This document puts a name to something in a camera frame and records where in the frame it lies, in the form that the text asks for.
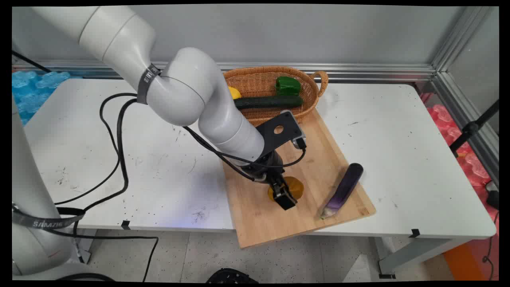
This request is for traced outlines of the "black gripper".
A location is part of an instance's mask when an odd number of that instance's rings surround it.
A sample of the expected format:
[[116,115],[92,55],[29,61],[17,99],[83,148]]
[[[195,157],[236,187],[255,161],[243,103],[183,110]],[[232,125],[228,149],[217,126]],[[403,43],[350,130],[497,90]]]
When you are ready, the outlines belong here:
[[292,187],[298,187],[295,177],[284,177],[283,161],[276,151],[259,158],[255,163],[242,166],[241,169],[256,182],[272,184],[272,200],[282,209],[288,210],[295,207],[297,198],[292,194]]

